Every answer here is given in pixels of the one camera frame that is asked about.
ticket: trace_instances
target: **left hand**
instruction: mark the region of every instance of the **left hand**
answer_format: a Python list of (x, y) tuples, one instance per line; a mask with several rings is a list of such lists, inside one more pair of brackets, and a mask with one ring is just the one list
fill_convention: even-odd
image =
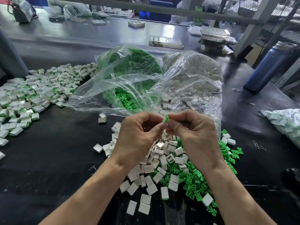
[(147, 155), (153, 142), (162, 138), (167, 127), (163, 117), (143, 111), (128, 116), (122, 122), (118, 140), (109, 160), (129, 172)]

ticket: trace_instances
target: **blue water bottle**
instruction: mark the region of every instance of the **blue water bottle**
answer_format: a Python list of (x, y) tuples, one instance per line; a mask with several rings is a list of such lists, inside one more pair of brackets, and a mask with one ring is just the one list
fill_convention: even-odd
[(295, 46), (295, 44), (278, 41), (253, 71), (244, 87), (254, 92), (261, 91), (276, 74), (278, 67), (291, 54), (291, 49)]

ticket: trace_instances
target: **black work table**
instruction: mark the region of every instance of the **black work table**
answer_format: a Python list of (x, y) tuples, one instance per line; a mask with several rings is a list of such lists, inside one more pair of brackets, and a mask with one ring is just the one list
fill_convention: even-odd
[[(67, 63), (87, 64), (94, 60), (94, 55), (120, 45), (112, 41), (107, 41), (106, 45), (83, 45), (83, 40), (45, 35), (23, 38), (14, 33), (9, 24), (0, 23), (30, 69), (47, 69)], [(27, 29), (18, 30), (30, 34)], [(163, 53), (178, 51), (138, 46), (159, 59)], [(298, 108), (298, 105), (271, 83), (259, 94), (252, 95), (242, 88), (252, 68), (231, 62), (227, 57), (214, 59), (222, 66), (225, 81), (222, 128), (244, 151), (235, 165), (239, 180), (278, 224), (300, 224), (299, 201), (281, 181), (285, 169), (299, 168), (300, 151), (259, 113), (260, 110)], [(109, 116), (106, 125), (99, 125), (97, 117), (93, 113), (51, 106), (40, 114), (40, 121), (0, 148), (6, 154), (0, 160), (2, 224), (39, 223), (93, 174), (92, 166), (101, 165), (106, 157), (104, 153), (94, 151), (93, 146), (109, 143), (111, 127), (123, 118)], [(257, 150), (253, 140), (266, 150)], [(190, 200), (181, 187), (178, 189), (177, 193), (169, 191), (168, 201), (160, 200), (158, 191), (152, 197), (149, 216), (136, 211), (133, 217), (126, 214), (129, 199), (139, 201), (145, 189), (140, 188), (131, 197), (117, 192), (100, 224), (223, 224), (220, 213), (214, 218), (205, 211), (201, 202)]]

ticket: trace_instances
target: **hand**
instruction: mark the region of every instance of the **hand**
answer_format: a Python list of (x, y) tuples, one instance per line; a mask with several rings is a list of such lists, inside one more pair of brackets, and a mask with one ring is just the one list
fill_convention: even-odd
[(169, 113), (167, 134), (180, 137), (189, 160), (205, 175), (211, 170), (222, 169), (224, 162), (214, 121), (197, 111), (187, 109)]
[(115, 148), (110, 156), (112, 163), (123, 166), (128, 172), (147, 155), (153, 142), (162, 138), (167, 127), (163, 117), (143, 111), (128, 116), (122, 122)]

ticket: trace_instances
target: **forearm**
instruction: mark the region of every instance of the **forearm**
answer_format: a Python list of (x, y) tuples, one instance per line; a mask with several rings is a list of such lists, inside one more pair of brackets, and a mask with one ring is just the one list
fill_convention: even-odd
[(40, 225), (97, 224), (126, 177), (126, 170), (107, 159), (97, 172)]
[(225, 164), (224, 169), (205, 174), (226, 225), (276, 224), (254, 201), (242, 183)]

